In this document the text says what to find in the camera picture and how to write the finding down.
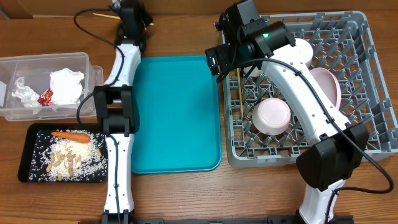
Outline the cream plastic cup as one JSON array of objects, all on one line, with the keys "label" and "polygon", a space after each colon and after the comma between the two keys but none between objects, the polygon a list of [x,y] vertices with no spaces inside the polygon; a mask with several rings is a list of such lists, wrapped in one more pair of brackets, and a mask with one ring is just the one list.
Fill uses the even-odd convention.
[{"label": "cream plastic cup", "polygon": [[[245,67],[244,73],[247,74],[250,71],[251,67]],[[254,70],[249,74],[250,77],[258,77],[260,74],[263,74],[262,70],[259,70],[257,67],[254,67]]]}]

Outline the small pink bowl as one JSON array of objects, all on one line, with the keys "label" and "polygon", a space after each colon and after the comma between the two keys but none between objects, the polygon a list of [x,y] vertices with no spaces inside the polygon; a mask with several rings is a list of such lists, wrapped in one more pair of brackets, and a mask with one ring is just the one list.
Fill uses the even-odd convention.
[{"label": "small pink bowl", "polygon": [[255,106],[252,122],[258,131],[266,135],[278,135],[287,130],[290,124],[290,107],[278,98],[268,98]]}]

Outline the cream bowl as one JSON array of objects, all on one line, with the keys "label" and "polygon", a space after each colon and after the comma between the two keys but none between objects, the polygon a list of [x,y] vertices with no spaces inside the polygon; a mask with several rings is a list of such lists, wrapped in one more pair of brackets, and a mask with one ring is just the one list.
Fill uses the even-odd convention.
[{"label": "cream bowl", "polygon": [[313,48],[311,44],[304,39],[296,38],[294,49],[298,52],[301,61],[309,68],[313,58]]}]

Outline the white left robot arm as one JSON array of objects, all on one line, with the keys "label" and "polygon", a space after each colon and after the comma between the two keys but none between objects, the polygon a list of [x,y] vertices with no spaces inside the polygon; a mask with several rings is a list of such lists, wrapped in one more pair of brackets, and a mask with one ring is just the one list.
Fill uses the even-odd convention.
[{"label": "white left robot arm", "polygon": [[108,189],[99,223],[134,223],[131,152],[140,127],[139,108],[132,88],[146,47],[146,29],[152,16],[140,1],[113,1],[108,10],[121,20],[112,71],[104,85],[96,86],[85,101],[94,100],[99,130],[108,154]]}]

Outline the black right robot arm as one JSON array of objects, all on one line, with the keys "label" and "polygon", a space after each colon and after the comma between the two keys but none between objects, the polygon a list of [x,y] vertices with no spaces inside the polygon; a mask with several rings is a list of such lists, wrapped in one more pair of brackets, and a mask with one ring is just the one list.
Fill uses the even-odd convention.
[{"label": "black right robot arm", "polygon": [[272,80],[304,131],[308,149],[296,165],[306,182],[303,203],[294,223],[353,223],[333,207],[346,180],[363,159],[369,159],[369,132],[353,125],[327,98],[308,69],[300,41],[281,21],[268,24],[252,1],[239,1],[220,15],[215,27],[225,42],[205,54],[218,81],[230,71],[257,66]]}]

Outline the red snack wrapper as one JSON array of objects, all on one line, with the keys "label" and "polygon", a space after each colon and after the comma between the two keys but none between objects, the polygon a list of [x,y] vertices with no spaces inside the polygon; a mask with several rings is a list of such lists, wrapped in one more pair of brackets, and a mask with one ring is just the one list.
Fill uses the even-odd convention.
[{"label": "red snack wrapper", "polygon": [[51,89],[47,89],[44,93],[42,93],[38,98],[38,103],[42,106],[50,106],[53,105],[52,102],[53,91]]}]

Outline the clear plastic waste bin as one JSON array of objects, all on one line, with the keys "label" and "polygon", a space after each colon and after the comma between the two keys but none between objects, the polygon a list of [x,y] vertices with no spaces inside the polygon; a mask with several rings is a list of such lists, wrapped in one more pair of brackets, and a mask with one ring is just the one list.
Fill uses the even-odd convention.
[{"label": "clear plastic waste bin", "polygon": [[19,97],[12,96],[18,86],[28,86],[38,95],[45,93],[50,88],[50,74],[64,68],[85,75],[81,100],[104,82],[103,69],[92,65],[84,52],[1,58],[1,116],[8,121],[74,118],[79,103],[25,107]]}]

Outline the pink plate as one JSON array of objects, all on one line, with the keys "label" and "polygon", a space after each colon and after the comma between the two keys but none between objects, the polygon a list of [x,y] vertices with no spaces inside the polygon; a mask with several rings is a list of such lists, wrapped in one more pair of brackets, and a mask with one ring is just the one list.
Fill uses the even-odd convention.
[{"label": "pink plate", "polygon": [[313,68],[310,70],[310,73],[328,99],[339,109],[341,104],[341,88],[334,74],[322,67]]}]

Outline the white napkin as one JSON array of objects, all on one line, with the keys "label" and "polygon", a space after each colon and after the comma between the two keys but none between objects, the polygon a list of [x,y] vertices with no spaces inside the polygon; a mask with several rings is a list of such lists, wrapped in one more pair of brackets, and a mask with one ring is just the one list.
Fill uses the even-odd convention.
[{"label": "white napkin", "polygon": [[80,96],[83,91],[81,81],[84,74],[74,72],[69,68],[52,72],[50,74],[50,90],[53,95],[53,105],[71,105],[80,103]]}]

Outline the orange carrot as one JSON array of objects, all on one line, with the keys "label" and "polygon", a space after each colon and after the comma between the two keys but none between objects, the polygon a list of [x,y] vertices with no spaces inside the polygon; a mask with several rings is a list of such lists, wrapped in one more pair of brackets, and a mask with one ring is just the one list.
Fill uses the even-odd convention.
[{"label": "orange carrot", "polygon": [[68,133],[68,132],[52,132],[52,135],[57,138],[68,139],[80,143],[89,143],[90,136],[84,133]]}]

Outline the rice and peanut scraps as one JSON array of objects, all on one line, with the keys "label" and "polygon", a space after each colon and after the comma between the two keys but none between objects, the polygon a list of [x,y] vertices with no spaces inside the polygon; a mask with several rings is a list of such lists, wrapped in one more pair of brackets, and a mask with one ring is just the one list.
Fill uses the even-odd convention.
[{"label": "rice and peanut scraps", "polygon": [[104,135],[86,130],[66,129],[84,134],[87,143],[54,136],[52,130],[35,135],[28,182],[98,183],[106,180],[107,148]]}]

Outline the wooden chopstick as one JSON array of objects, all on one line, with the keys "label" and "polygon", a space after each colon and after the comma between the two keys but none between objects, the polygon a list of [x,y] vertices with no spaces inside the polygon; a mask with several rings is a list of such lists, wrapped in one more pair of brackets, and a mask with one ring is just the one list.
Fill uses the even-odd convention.
[{"label": "wooden chopstick", "polygon": [[241,87],[241,70],[240,70],[240,68],[236,69],[236,74],[237,74],[237,79],[238,79],[238,94],[239,94],[239,104],[240,104],[241,118],[244,119],[242,87]]},{"label": "wooden chopstick", "polygon": [[[107,14],[99,14],[99,13],[95,13],[95,12],[94,12],[93,15],[94,15],[94,16],[100,16],[100,17],[106,17],[106,18],[110,18],[110,19],[121,20],[118,16],[110,16],[110,15],[107,15]],[[154,23],[151,22],[151,23],[149,23],[148,26],[154,26]]]}]

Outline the foil wrapper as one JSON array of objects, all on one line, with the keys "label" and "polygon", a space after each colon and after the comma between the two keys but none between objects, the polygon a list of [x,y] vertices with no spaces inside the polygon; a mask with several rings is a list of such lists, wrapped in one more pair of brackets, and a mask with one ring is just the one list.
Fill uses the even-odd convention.
[{"label": "foil wrapper", "polygon": [[18,78],[14,84],[16,89],[11,95],[19,98],[26,108],[41,106],[38,102],[39,95],[31,87],[25,85],[24,77]]}]

